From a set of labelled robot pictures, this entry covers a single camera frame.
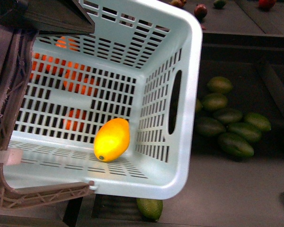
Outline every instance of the plastic basket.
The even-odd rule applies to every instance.
[[[24,154],[20,165],[4,167],[5,179],[13,188],[94,181],[99,194],[170,198],[188,174],[200,25],[159,1],[79,2],[95,33],[36,40],[32,79],[9,144]],[[176,75],[181,82],[170,133]],[[94,137],[116,117],[130,122],[130,146],[104,163],[94,155]]]

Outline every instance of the red fruit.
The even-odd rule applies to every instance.
[[[204,4],[199,4],[194,10],[194,15],[198,20],[202,20],[207,15],[207,8]]]
[[[259,8],[269,10],[276,3],[276,0],[259,0]]]

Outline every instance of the basket handle hole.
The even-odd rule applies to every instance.
[[[174,132],[176,126],[181,78],[182,71],[179,70],[175,76],[169,105],[169,134],[172,134]]]

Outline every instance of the orange fruit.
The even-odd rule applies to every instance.
[[[81,110],[77,110],[75,118],[79,119],[80,118],[80,114],[81,114]],[[69,112],[68,116],[69,117],[73,117],[73,115],[74,115],[74,110],[71,110]],[[83,111],[82,120],[85,120],[85,118],[86,118],[86,111]],[[66,120],[66,119],[63,120],[63,124],[66,125],[65,126],[66,130],[70,130],[71,129],[71,123],[72,123],[72,120]],[[78,122],[74,121],[74,123],[72,125],[72,131],[77,131],[77,126],[78,126]],[[84,123],[82,122],[80,124],[79,132],[83,131],[83,127],[84,127]]]
[[[88,79],[88,78],[85,78],[83,81],[84,81],[84,83],[87,84],[88,81],[89,81],[89,79]],[[94,82],[95,82],[95,79],[92,78],[92,79],[90,80],[89,84],[94,84]],[[82,90],[81,90],[81,94],[82,94],[82,95],[85,95],[86,88],[87,88],[87,86],[85,86],[85,85],[82,86]],[[87,91],[87,95],[88,95],[88,96],[91,96],[92,90],[93,90],[92,87],[89,87],[89,88],[88,88],[88,91]],[[98,89],[96,88],[96,89],[95,89],[95,93],[94,93],[93,96],[97,96],[97,93],[98,93]]]
[[[66,42],[64,40],[65,40],[65,36],[60,37],[60,39],[57,40],[57,43],[55,45],[59,46],[61,48],[66,48]],[[68,41],[69,41],[69,46],[73,46],[73,47],[79,48],[79,45],[73,44],[73,43],[78,43],[74,39],[68,39]],[[78,49],[71,48],[71,47],[70,47],[70,50],[79,51]]]
[[[39,59],[39,57],[40,57],[40,54],[39,54],[39,53],[35,53],[34,58],[35,58],[35,59]],[[44,66],[44,64],[43,64],[43,63],[40,63],[39,68],[38,68],[38,72],[42,72],[43,66]],[[32,61],[32,71],[35,71],[36,68],[37,68],[37,62],[33,60],[33,61]],[[30,79],[33,79],[33,78],[34,78],[34,74],[31,73],[29,78],[30,78]],[[37,80],[40,79],[40,75],[39,75],[39,74],[36,75],[36,79],[37,79]]]
[[[70,70],[67,70],[67,73],[65,74],[65,78],[68,79],[70,77]],[[76,76],[77,76],[77,72],[72,72],[71,74],[71,80],[75,80],[76,79]],[[79,75],[78,75],[78,78],[76,81],[80,82],[82,80],[82,73],[80,72]],[[73,89],[73,86],[74,86],[74,83],[73,82],[70,82],[69,86],[68,86],[68,81],[64,81],[63,82],[63,85],[64,87],[68,90],[68,91],[72,91]],[[76,93],[79,92],[79,89],[80,89],[80,84],[76,84],[76,87],[75,87],[75,91]]]
[[[53,62],[53,57],[52,57],[52,56],[49,56],[48,59],[47,59],[47,55],[43,55],[43,56],[42,56],[42,60],[48,61],[48,62],[52,63],[52,62]],[[56,58],[55,61],[54,61],[54,63],[55,63],[55,64],[59,64],[59,61],[60,61],[60,59],[59,59],[59,58]],[[65,66],[65,65],[66,65],[66,60],[62,60],[60,64],[61,64],[62,66]],[[52,69],[52,67],[53,67],[52,75],[55,75],[56,72],[57,72],[57,69],[58,69],[57,66],[52,66],[52,65],[47,64],[47,65],[46,65],[46,68],[45,68],[45,69],[46,69],[46,72],[47,72],[47,73],[50,72],[51,69]],[[59,74],[58,74],[58,75],[61,76],[62,74],[63,74],[63,68],[61,68],[61,69],[59,70]]]

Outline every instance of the lime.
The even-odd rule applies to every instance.
[[[227,97],[220,93],[210,93],[208,95],[205,95],[202,99],[202,105],[204,110],[209,112],[225,108],[227,104]]]
[[[147,218],[158,221],[163,210],[162,200],[137,198],[139,211]]]
[[[222,9],[226,5],[226,0],[215,0],[213,5],[216,9]]]
[[[246,122],[231,123],[227,131],[236,133],[249,143],[259,142],[262,137],[262,132],[256,126]]]
[[[213,137],[226,132],[226,128],[214,118],[199,117],[195,120],[195,131],[202,136]]]
[[[222,124],[229,124],[241,121],[243,113],[240,110],[232,108],[223,108],[213,113],[214,119],[217,119]]]
[[[195,102],[195,113],[198,113],[202,110],[203,106],[201,101],[197,98],[196,102]]]
[[[233,89],[231,81],[225,77],[213,77],[207,83],[207,87],[211,92],[227,94]]]
[[[269,120],[258,113],[248,113],[244,116],[244,122],[248,122],[256,126],[260,131],[270,131],[271,124]]]
[[[236,157],[251,157],[254,155],[252,146],[241,136],[225,132],[218,137],[220,148],[226,153]]]

